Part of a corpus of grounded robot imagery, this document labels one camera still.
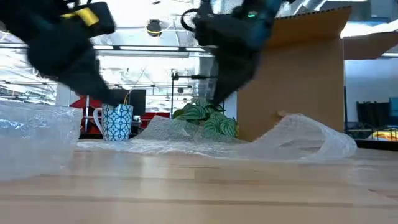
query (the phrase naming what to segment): blue and white mug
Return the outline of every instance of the blue and white mug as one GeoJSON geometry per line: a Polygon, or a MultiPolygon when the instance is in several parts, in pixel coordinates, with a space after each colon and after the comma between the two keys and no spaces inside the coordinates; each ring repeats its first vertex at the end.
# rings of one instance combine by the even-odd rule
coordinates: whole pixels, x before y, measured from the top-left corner
{"type": "Polygon", "coordinates": [[[131,105],[111,106],[102,104],[102,108],[94,110],[94,122],[103,135],[105,141],[127,141],[132,123],[131,105]],[[102,124],[98,119],[98,112],[102,111],[102,124]]]}

